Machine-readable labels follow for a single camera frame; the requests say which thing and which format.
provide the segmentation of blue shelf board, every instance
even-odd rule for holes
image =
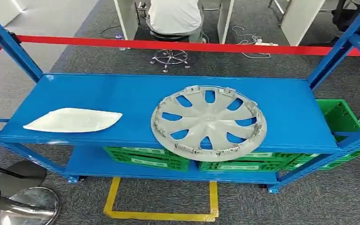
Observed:
[[[230,87],[258,103],[268,131],[255,152],[339,150],[306,80],[252,77],[45,74],[0,132],[0,140],[161,148],[150,127],[154,108],[164,97],[193,85]],[[49,133],[23,128],[65,107],[123,116],[113,126],[97,132]]]
[[[66,174],[81,176],[123,177],[159,180],[225,181],[237,183],[276,184],[276,172],[202,172],[190,161],[188,172],[132,165],[113,161],[96,146],[75,146]]]

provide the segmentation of yellow tape marking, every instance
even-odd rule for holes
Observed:
[[[107,201],[105,202],[103,210],[104,214],[111,218],[214,222],[216,217],[218,217],[218,189],[215,181],[209,182],[210,214],[112,211],[119,182],[120,177],[114,177],[112,179],[110,191],[108,192]]]
[[[209,181],[210,214],[218,217],[218,191],[217,182]]]

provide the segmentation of white plastic part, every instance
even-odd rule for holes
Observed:
[[[214,92],[214,102],[205,100],[207,91]],[[184,106],[177,98],[185,98],[191,105]],[[240,101],[239,106],[228,109],[235,100]],[[172,115],[176,119],[168,120],[163,115]],[[239,121],[252,118],[256,120],[253,124],[238,124]],[[235,90],[192,86],[165,97],[159,103],[151,117],[151,129],[161,145],[179,156],[221,162],[245,156],[255,150],[265,138],[267,124],[256,102]],[[179,132],[186,134],[181,138],[173,136]],[[231,142],[229,135],[241,141]],[[201,145],[211,145],[211,149]]]
[[[32,121],[24,129],[59,133],[84,133],[106,129],[122,114],[90,109],[62,108]]]

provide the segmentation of green crate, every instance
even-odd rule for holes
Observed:
[[[360,130],[360,122],[358,122],[354,113],[344,100],[317,99],[317,103],[332,132],[355,132]],[[335,135],[337,142],[345,138],[344,136]]]
[[[317,103],[324,114],[326,123],[328,124],[332,132],[355,132],[360,130],[360,123],[351,111],[347,103],[342,99],[318,99]],[[334,136],[337,142],[342,141],[346,137]],[[290,162],[284,170],[293,170],[309,160],[316,157],[317,154],[300,154],[292,162]],[[339,158],[335,162],[323,166],[320,170],[330,170],[336,166],[341,165],[344,162],[348,162],[356,157],[360,156],[360,149],[350,153],[342,158]]]
[[[171,158],[182,158],[167,149],[129,148],[129,147],[103,147],[105,151],[116,151],[134,153],[144,156],[166,156]]]
[[[155,168],[165,168],[176,171],[188,170],[189,159],[180,156],[168,157],[168,156],[147,156],[134,153],[125,153],[122,151],[115,151],[113,148],[105,148],[108,155],[115,161],[136,165],[144,165]]]
[[[247,171],[278,171],[284,167],[287,162],[281,161],[239,161],[232,160],[226,162],[199,162],[199,170],[201,171],[231,171],[231,172],[247,172]]]
[[[253,160],[259,160],[259,161],[291,161],[295,157],[297,157],[299,154],[294,153],[280,153],[280,152],[251,152],[246,154],[245,156],[242,156],[240,158],[237,158],[235,160],[242,160],[242,161],[253,161]]]

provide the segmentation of white shirt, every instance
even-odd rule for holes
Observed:
[[[151,0],[150,24],[161,34],[186,33],[202,22],[198,0]]]

